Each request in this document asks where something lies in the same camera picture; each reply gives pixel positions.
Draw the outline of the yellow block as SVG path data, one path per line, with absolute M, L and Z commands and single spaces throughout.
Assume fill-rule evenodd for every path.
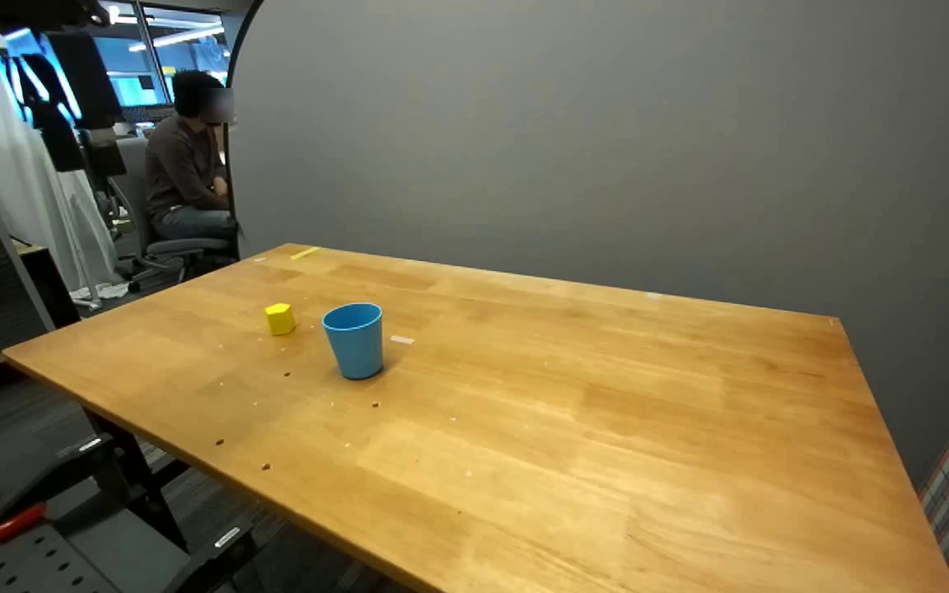
M 268 302 L 263 321 L 272 337 L 291 337 L 295 329 L 291 302 Z

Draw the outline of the blue plastic cup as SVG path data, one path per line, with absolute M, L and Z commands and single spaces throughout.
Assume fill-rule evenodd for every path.
M 383 306 L 341 302 L 324 316 L 324 334 L 341 378 L 371 378 L 383 371 Z

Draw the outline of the seated person in brown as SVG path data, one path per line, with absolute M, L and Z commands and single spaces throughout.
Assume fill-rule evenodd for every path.
M 219 166 L 225 87 L 196 70 L 170 76 L 173 113 L 149 136 L 149 224 L 158 237 L 235 237 L 230 188 Z

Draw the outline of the white curtain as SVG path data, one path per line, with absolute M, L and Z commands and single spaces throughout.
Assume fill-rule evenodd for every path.
M 0 72 L 0 220 L 9 237 L 46 247 L 66 292 L 86 306 L 126 295 L 114 242 L 83 171 L 54 171 Z

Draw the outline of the black table leg frame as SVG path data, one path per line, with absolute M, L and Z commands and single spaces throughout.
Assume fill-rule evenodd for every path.
M 91 435 L 46 459 L 0 504 L 0 541 L 60 534 L 114 593 L 236 590 L 259 546 L 246 523 L 191 546 L 139 441 L 91 418 Z

